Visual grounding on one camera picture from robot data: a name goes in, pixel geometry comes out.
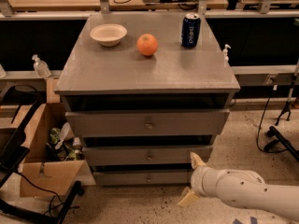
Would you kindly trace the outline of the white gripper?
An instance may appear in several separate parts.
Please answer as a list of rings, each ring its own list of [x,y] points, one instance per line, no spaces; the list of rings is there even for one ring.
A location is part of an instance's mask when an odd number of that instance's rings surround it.
[[[193,173],[191,177],[191,188],[186,187],[182,193],[178,205],[186,207],[199,200],[199,196],[217,198],[217,183],[221,171],[205,166],[201,157],[192,152],[191,165]]]

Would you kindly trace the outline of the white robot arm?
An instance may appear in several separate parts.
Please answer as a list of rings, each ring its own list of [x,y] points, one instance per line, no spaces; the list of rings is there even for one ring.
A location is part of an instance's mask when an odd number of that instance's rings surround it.
[[[191,165],[191,185],[183,190],[179,206],[188,206],[200,197],[218,198],[235,208],[263,210],[299,221],[298,186],[269,185],[250,170],[214,169],[194,152]]]

